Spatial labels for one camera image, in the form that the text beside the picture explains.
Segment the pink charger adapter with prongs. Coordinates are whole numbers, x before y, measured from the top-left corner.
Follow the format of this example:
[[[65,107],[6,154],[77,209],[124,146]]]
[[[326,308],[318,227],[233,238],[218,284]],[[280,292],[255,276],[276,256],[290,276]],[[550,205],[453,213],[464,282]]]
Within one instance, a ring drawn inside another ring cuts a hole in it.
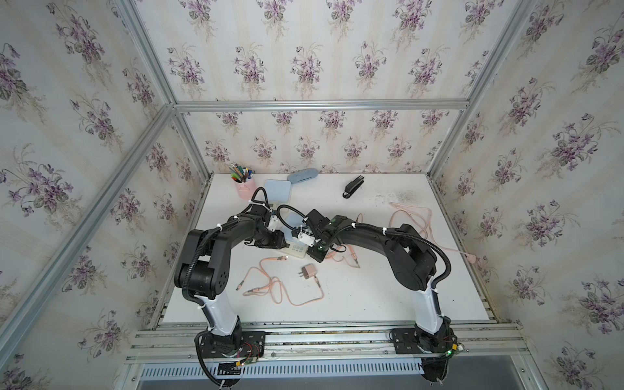
[[[310,278],[315,278],[317,276],[317,268],[314,264],[310,263],[302,267],[299,275],[303,277],[305,280]]]

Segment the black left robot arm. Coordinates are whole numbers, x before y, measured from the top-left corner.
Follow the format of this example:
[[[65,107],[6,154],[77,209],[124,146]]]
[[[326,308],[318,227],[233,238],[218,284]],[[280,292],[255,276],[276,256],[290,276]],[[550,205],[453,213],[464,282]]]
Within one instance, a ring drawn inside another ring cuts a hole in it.
[[[242,329],[225,289],[232,249],[245,243],[260,249],[287,246],[283,232],[270,227],[273,211],[265,188],[253,193],[248,206],[224,224],[188,233],[175,266],[174,284],[182,297],[198,307],[208,322],[208,335],[218,343],[240,348]]]

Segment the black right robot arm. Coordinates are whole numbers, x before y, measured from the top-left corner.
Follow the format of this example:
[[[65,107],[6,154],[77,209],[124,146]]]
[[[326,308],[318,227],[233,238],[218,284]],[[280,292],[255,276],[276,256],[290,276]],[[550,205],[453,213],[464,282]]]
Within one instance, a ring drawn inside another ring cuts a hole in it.
[[[275,214],[297,240],[308,245],[307,254],[319,263],[349,247],[385,256],[396,281],[414,293],[416,340],[435,348],[453,339],[437,291],[437,285],[450,276],[452,264],[438,245],[421,237],[414,227],[377,227],[343,215],[328,219],[316,209],[303,214],[289,205],[278,206]]]

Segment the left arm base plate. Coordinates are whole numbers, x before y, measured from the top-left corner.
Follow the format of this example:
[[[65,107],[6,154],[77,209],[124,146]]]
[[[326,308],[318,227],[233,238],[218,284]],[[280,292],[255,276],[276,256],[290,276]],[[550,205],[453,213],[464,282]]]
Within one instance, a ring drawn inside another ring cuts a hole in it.
[[[196,354],[204,359],[263,357],[267,334],[264,331],[234,332],[231,336],[216,336],[210,331],[194,338]]]

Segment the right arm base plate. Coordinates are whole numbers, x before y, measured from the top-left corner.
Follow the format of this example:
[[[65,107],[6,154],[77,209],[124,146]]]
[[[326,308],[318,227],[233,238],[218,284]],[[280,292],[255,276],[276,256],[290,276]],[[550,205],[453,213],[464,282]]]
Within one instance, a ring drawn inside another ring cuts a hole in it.
[[[463,349],[453,329],[446,323],[434,333],[418,326],[394,328],[390,331],[390,341],[396,354],[440,354],[446,358]]]

